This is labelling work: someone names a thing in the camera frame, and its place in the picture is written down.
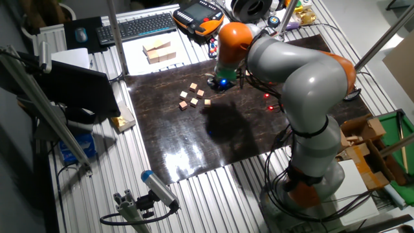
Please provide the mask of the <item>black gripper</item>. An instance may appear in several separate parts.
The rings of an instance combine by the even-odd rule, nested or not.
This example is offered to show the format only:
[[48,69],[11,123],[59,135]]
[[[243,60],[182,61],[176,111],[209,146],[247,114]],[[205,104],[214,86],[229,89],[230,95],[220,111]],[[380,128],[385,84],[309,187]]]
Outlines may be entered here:
[[219,92],[222,91],[226,91],[231,90],[232,88],[234,88],[236,86],[236,84],[234,82],[230,82],[228,84],[228,80],[225,78],[222,79],[207,79],[207,84],[210,87],[211,90],[217,90]]

